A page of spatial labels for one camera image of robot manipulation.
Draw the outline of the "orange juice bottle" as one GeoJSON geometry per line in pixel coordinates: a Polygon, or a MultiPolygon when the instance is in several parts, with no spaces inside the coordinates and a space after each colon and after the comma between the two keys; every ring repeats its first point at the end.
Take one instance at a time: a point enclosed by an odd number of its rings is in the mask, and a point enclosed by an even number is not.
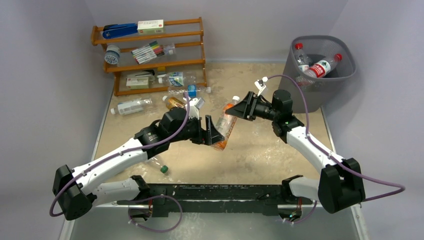
{"type": "Polygon", "coordinates": [[[222,110],[222,114],[219,117],[215,128],[219,131],[221,135],[224,136],[224,140],[212,145],[215,150],[223,151],[228,144],[228,140],[236,124],[237,117],[226,114],[226,110],[230,109],[231,107],[234,107],[239,101],[239,96],[233,96],[231,102],[227,103],[222,110]]]}

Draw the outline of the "red label tea bottle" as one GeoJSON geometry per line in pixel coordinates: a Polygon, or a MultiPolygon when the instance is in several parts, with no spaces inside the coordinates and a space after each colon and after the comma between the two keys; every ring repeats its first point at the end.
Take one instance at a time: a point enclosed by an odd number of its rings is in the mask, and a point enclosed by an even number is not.
{"type": "Polygon", "coordinates": [[[184,109],[186,106],[185,104],[177,99],[176,97],[173,96],[163,96],[162,97],[162,101],[165,103],[165,106],[167,107],[167,109],[171,110],[172,108],[182,108],[184,109]]]}

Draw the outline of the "green label water bottle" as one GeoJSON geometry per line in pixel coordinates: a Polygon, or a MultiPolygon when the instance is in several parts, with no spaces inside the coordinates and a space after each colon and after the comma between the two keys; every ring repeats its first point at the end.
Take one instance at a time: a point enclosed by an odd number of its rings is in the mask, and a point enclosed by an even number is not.
{"type": "Polygon", "coordinates": [[[159,170],[162,174],[167,174],[169,171],[168,166],[165,164],[165,162],[159,158],[159,157],[152,157],[149,160],[145,162],[150,167],[154,167],[157,170],[159,170]]]}

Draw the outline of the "red cap scenic bottle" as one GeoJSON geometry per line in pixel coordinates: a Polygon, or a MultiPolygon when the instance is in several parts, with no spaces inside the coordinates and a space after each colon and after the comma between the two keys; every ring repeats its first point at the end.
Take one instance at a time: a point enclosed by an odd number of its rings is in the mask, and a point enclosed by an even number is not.
{"type": "Polygon", "coordinates": [[[309,69],[313,63],[312,59],[305,53],[302,43],[296,43],[293,51],[294,59],[301,72],[309,69]]]}

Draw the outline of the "red cap water bottle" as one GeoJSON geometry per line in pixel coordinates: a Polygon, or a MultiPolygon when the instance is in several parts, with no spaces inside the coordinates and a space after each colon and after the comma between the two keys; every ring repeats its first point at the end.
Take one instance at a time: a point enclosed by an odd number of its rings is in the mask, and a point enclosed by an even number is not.
{"type": "Polygon", "coordinates": [[[336,53],[334,56],[325,57],[314,63],[303,73],[312,78],[323,78],[333,71],[342,59],[343,56],[340,53],[336,53]]]}

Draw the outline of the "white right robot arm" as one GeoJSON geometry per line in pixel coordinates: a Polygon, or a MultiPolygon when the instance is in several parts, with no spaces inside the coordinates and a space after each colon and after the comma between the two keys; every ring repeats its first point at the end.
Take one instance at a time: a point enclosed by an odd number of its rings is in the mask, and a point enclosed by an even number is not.
{"type": "Polygon", "coordinates": [[[318,201],[330,214],[361,203],[365,188],[360,164],[331,152],[309,133],[293,114],[291,94],[282,89],[274,91],[272,101],[250,91],[245,98],[225,112],[253,121],[257,117],[270,120],[273,132],[284,143],[296,149],[320,174],[318,180],[297,175],[282,181],[280,196],[288,204],[300,197],[318,201]]]}

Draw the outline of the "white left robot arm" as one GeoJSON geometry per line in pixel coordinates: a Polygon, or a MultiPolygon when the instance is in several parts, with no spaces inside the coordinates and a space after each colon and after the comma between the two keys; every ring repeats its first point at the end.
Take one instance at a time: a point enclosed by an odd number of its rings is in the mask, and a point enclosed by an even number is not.
{"type": "Polygon", "coordinates": [[[202,129],[201,117],[189,116],[186,109],[174,107],[112,152],[82,166],[59,167],[54,176],[50,216],[64,215],[70,221],[85,215],[92,207],[113,201],[146,203],[150,188],[141,176],[116,182],[107,180],[167,151],[171,143],[189,140],[211,146],[225,139],[214,127],[210,115],[205,117],[205,127],[202,129]]]}

